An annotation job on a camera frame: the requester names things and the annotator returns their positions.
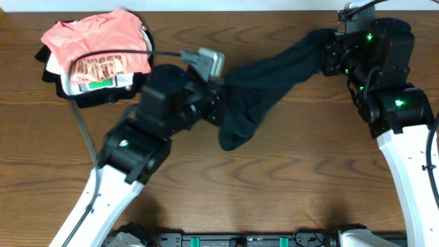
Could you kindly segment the black garment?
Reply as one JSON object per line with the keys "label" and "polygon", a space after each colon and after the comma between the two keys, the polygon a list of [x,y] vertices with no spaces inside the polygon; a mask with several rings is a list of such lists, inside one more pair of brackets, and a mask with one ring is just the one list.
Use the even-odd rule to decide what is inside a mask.
{"label": "black garment", "polygon": [[224,151],[249,141],[273,105],[296,84],[321,72],[321,56],[334,33],[330,28],[314,30],[285,51],[226,74],[230,96],[218,134]]}

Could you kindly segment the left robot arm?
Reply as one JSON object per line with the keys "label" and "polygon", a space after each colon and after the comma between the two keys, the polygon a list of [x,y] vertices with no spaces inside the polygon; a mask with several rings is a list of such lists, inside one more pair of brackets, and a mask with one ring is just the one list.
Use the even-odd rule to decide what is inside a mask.
{"label": "left robot arm", "polygon": [[171,136],[199,120],[220,123],[220,65],[155,67],[140,88],[141,101],[123,113],[96,152],[75,114],[94,165],[52,246],[100,246],[124,209],[169,156]]}

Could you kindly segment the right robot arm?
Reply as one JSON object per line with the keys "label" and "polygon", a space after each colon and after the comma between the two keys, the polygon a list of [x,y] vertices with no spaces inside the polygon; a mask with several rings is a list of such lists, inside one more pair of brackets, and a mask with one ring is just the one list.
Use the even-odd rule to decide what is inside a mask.
{"label": "right robot arm", "polygon": [[438,245],[438,118],[407,82],[415,37],[405,21],[343,21],[325,46],[323,73],[344,74],[360,117],[385,156],[408,246]]}

